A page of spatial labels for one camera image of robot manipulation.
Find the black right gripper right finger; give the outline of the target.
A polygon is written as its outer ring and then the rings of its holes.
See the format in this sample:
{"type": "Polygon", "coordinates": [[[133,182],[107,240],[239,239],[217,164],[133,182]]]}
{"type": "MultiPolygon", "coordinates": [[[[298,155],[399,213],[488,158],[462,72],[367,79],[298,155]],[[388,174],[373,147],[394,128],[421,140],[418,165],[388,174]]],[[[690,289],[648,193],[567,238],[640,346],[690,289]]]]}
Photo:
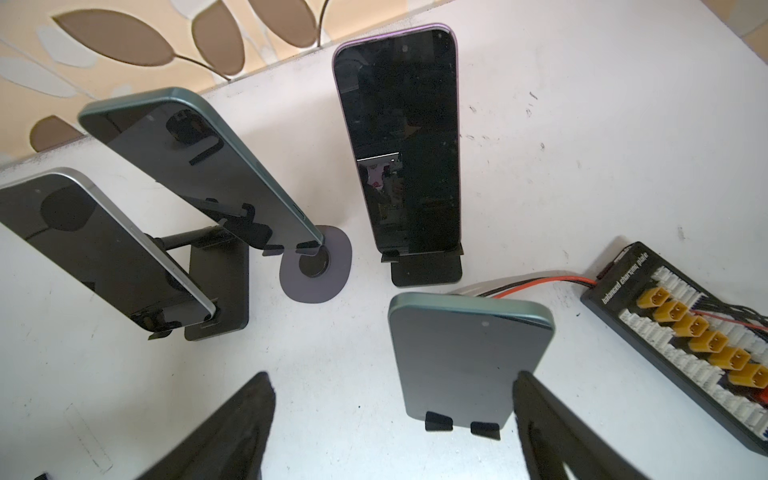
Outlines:
{"type": "Polygon", "coordinates": [[[518,434],[532,479],[643,479],[528,371],[519,373],[512,398],[518,434]]]}

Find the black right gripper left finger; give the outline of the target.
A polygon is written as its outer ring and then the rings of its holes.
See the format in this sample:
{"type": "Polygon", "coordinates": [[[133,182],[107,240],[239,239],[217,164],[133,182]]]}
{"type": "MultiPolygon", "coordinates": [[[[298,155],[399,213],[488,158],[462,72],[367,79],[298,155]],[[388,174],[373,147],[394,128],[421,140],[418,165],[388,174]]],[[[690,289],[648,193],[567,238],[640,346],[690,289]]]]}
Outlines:
{"type": "Polygon", "coordinates": [[[276,394],[259,372],[142,479],[260,479],[276,394]]]}

